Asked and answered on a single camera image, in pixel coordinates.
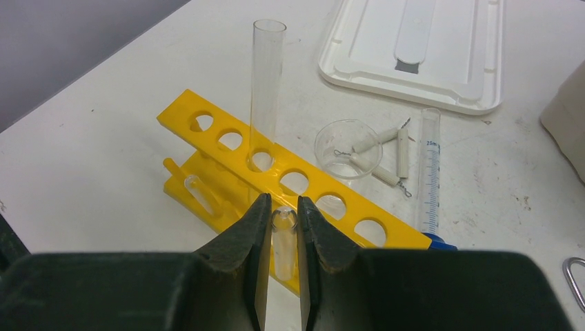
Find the beige plastic bin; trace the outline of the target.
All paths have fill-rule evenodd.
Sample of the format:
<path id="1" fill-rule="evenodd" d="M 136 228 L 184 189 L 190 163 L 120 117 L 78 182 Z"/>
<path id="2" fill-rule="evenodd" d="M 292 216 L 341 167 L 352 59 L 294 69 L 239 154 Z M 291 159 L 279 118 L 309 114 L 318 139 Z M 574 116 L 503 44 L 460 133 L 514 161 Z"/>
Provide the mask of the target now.
<path id="1" fill-rule="evenodd" d="M 584 63 L 561 84 L 539 119 L 584 181 Z"/>

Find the yellow test tube rack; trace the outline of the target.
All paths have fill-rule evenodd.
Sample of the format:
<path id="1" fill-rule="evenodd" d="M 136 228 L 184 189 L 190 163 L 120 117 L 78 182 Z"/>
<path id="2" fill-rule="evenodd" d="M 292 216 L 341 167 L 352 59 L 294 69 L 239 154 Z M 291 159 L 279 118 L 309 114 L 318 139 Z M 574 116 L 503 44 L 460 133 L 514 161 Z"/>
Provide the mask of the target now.
<path id="1" fill-rule="evenodd" d="M 356 233 L 355 226 L 374 221 L 386 235 L 383 248 L 429 249 L 428 237 L 278 144 L 273 147 L 275 161 L 271 168 L 252 171 L 248 167 L 249 126 L 191 90 L 185 90 L 157 120 L 196 150 L 183 165 L 171 158 L 164 160 L 171 176 L 163 191 L 217 233 L 242 218 L 261 193 L 271 195 L 274 207 L 295 208 L 298 195 L 281 184 L 281 179 L 299 173 L 308 180 L 304 196 L 312 201 L 328 195 L 342 200 L 346 206 L 343 217 L 324 216 L 361 247 L 374 248 L 375 244 Z M 208 214 L 185 188 L 184 180 L 191 174 L 197 175 L 216 198 L 219 208 L 215 216 Z"/>

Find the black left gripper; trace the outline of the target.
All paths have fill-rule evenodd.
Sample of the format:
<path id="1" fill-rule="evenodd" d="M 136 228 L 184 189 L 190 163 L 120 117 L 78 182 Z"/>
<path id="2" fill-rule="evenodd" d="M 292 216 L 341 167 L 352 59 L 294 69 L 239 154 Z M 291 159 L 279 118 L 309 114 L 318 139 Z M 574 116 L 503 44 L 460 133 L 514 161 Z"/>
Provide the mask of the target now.
<path id="1" fill-rule="evenodd" d="M 16 260 L 29 255 L 30 252 L 3 215 L 0 220 L 0 235 L 1 274 L 3 274 Z"/>

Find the clear glass test tube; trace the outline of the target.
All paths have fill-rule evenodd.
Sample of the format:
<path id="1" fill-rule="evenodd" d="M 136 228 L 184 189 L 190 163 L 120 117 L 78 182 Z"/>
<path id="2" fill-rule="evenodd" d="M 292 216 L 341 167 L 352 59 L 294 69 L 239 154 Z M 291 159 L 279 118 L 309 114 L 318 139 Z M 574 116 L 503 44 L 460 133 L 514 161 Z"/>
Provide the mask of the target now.
<path id="1" fill-rule="evenodd" d="M 288 206 L 278 207 L 272 213 L 272 250 L 275 276 L 289 281 L 295 274 L 297 263 L 297 214 Z"/>

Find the graduated cylinder blue base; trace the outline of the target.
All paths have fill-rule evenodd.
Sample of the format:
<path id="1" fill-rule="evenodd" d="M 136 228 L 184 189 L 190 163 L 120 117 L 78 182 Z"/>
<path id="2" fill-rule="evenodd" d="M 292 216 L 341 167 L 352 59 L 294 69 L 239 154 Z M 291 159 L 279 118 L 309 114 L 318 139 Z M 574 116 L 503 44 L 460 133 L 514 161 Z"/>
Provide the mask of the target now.
<path id="1" fill-rule="evenodd" d="M 440 189 L 440 120 L 436 108 L 422 110 L 419 140 L 419 169 L 417 188 L 416 228 L 431 240 L 431 250 L 456 251 L 439 235 Z"/>

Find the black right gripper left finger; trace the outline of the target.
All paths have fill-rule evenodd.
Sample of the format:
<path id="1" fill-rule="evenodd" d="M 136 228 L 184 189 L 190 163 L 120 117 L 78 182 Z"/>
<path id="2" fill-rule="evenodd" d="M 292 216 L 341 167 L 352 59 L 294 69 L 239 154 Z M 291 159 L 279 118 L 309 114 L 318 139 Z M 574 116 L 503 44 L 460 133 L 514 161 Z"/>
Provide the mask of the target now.
<path id="1" fill-rule="evenodd" d="M 2 330 L 263 330 L 269 194 L 194 252 L 31 254 L 1 281 Z"/>

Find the small test tube in rack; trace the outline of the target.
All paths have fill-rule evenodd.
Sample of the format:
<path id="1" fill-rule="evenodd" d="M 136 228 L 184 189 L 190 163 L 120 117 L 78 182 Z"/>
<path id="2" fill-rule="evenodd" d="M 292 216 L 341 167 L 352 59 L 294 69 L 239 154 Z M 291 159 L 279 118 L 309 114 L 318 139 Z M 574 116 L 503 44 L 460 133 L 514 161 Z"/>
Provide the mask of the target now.
<path id="1" fill-rule="evenodd" d="M 188 175 L 184 180 L 184 186 L 208 214 L 214 216 L 217 214 L 219 207 L 216 198 L 197 175 Z"/>

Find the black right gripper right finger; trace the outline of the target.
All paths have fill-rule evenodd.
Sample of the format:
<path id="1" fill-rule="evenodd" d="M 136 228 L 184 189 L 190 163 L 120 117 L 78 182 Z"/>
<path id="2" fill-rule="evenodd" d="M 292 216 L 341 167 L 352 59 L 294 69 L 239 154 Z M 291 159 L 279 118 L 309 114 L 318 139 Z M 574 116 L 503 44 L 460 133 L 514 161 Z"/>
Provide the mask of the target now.
<path id="1" fill-rule="evenodd" d="M 514 252 L 362 248 L 297 202 L 304 330 L 571 330 L 544 273 Z"/>

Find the white bin lid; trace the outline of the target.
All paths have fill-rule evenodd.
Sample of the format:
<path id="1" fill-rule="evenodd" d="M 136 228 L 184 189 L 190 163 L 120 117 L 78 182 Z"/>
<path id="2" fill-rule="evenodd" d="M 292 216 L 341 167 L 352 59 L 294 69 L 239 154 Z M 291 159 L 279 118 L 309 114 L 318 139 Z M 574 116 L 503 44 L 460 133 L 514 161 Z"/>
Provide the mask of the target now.
<path id="1" fill-rule="evenodd" d="M 504 1 L 343 1 L 318 60 L 337 86 L 479 116 L 503 100 Z"/>

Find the clear watch glass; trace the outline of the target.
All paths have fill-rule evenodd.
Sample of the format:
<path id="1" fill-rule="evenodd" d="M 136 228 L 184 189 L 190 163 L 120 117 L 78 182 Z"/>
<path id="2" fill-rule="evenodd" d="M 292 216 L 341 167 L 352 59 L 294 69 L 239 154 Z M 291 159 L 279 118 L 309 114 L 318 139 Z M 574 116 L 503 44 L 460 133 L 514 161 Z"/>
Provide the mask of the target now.
<path id="1" fill-rule="evenodd" d="M 323 127 L 313 143 L 318 167 L 342 181 L 370 175 L 384 155 L 377 133 L 357 119 L 333 121 Z"/>

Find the large clear test tube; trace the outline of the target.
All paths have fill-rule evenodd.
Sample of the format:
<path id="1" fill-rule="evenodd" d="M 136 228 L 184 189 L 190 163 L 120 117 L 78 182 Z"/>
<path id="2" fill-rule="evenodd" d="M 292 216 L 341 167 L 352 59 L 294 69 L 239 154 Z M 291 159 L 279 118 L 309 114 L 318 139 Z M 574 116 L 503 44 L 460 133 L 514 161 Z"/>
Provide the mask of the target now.
<path id="1" fill-rule="evenodd" d="M 286 30 L 271 19 L 253 23 L 249 164 L 256 172 L 273 164 Z"/>

